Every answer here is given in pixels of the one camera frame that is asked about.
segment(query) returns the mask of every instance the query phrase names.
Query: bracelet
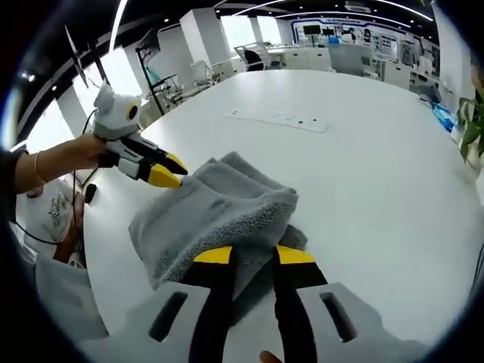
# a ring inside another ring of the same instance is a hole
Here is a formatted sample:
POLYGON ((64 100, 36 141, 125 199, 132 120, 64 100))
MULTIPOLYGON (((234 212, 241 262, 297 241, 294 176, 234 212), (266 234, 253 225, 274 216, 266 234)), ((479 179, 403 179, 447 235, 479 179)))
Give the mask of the bracelet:
POLYGON ((43 177, 41 177, 41 175, 39 174, 39 169, 37 169, 37 161, 39 160, 39 155, 40 155, 41 151, 39 151, 37 154, 36 154, 36 158, 34 159, 33 161, 33 168, 34 170, 36 171, 36 174, 37 174, 37 178, 40 179, 40 181, 43 183, 43 184, 47 184, 47 182, 44 180, 43 177))

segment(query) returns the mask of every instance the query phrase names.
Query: window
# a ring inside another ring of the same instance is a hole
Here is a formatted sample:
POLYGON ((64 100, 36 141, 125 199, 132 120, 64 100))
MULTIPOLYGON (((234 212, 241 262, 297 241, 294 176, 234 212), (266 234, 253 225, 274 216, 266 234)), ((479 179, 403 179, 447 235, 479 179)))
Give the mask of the window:
POLYGON ((220 20, 231 52, 235 47, 256 41, 249 17, 220 17, 220 20))
POLYGON ((33 154, 73 138, 73 133, 62 116, 57 101, 54 100, 33 126, 27 138, 27 150, 33 154))
POLYGON ((259 22, 260 32, 264 42, 272 44, 281 44, 281 34, 276 19, 273 17, 257 17, 259 22))
MULTIPOLYGON (((131 96, 139 96, 143 93, 124 49, 117 48, 104 55, 101 57, 101 63, 114 92, 119 95, 131 96)), ((82 81, 81 76, 74 78, 73 84, 82 109, 86 115, 89 115, 94 110, 94 101, 99 92, 98 87, 101 87, 103 80, 96 64, 86 67, 84 73, 88 80, 88 88, 82 81)))

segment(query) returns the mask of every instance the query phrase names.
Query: white table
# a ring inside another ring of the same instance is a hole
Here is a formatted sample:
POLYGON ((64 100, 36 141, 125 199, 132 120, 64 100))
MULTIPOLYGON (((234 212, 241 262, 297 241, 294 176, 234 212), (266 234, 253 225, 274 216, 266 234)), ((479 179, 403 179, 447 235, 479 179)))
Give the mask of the white table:
MULTIPOLYGON (((455 144, 415 94, 336 73, 242 73, 183 103, 143 136, 191 172, 236 150, 297 189, 291 222, 308 237, 327 279, 371 304, 397 337, 431 344, 465 304, 484 235, 480 202, 455 144), (242 107, 304 110, 329 128, 317 133, 227 117, 242 107)), ((113 333, 151 294, 128 225, 163 190, 117 169, 100 172, 94 183, 86 257, 96 303, 113 333)), ((257 361, 262 349, 281 354, 273 302, 268 296, 229 332, 230 361, 257 361)))

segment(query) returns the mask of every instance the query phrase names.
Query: ceiling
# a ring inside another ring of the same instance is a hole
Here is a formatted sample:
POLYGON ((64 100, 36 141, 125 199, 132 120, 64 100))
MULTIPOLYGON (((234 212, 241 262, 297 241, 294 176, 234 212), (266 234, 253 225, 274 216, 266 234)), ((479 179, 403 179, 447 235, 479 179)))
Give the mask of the ceiling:
MULTIPOLYGON (((244 8, 261 5, 268 1, 270 0, 197 0, 197 8, 213 6, 218 10, 218 16, 227 16, 235 14, 244 8)), ((401 5, 433 17, 431 7, 422 5, 423 0, 390 1, 398 2, 401 5)), ((358 3, 370 8, 372 15, 408 24, 411 26, 411 29, 407 30, 418 36, 431 38, 432 42, 438 43, 435 22, 425 20, 410 11, 377 0, 361 0, 358 3)), ((18 83, 23 93, 23 104, 20 106, 20 114, 25 111, 31 101, 37 96, 42 86, 72 56, 64 24, 69 29, 77 49, 86 52, 90 41, 95 41, 111 31, 118 4, 119 0, 64 0, 63 5, 54 12, 50 21, 37 33, 36 39, 32 43, 31 51, 26 54, 23 63, 20 65, 17 76, 23 71, 36 76, 34 82, 26 82, 25 79, 18 77, 18 83)), ((131 24, 131 29, 120 33, 116 43, 119 45, 131 44, 139 40, 152 27, 162 28, 179 22, 179 19, 192 9, 191 4, 193 2, 170 2, 169 7, 167 7, 166 2, 160 0, 128 0, 120 25, 131 24)), ((303 19, 305 17, 318 16, 297 15, 297 13, 301 12, 347 11, 344 5, 345 2, 341 0, 286 0, 268 5, 268 7, 248 11, 244 15, 252 17, 257 15, 278 16, 295 14, 285 17, 284 20, 296 20, 298 17, 303 19)), ((331 14, 328 16, 346 17, 346 14, 331 14)), ((352 17, 368 20, 368 17, 362 17, 357 14, 352 15, 352 17)), ((385 20, 377 21, 378 23, 387 23, 395 26, 395 24, 388 23, 385 20)), ((100 49, 101 53, 104 53, 106 48, 107 46, 103 45, 100 49)), ((90 57, 86 57, 82 62, 85 66, 91 61, 90 57)), ((72 78, 75 76, 75 70, 72 68, 66 75, 72 78)), ((45 97, 49 98, 49 96, 51 101, 55 95, 46 95, 45 97)), ((42 109, 42 104, 45 102, 47 101, 40 103, 38 108, 42 109)))

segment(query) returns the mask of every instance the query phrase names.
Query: potted plant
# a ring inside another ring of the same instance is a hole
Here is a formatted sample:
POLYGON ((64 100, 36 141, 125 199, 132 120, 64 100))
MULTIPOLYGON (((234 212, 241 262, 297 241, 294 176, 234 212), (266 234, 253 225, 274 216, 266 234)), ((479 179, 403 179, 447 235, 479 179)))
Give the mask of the potted plant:
POLYGON ((461 155, 474 169, 481 168, 480 157, 484 153, 484 105, 477 100, 459 100, 457 126, 465 127, 461 142, 461 155))

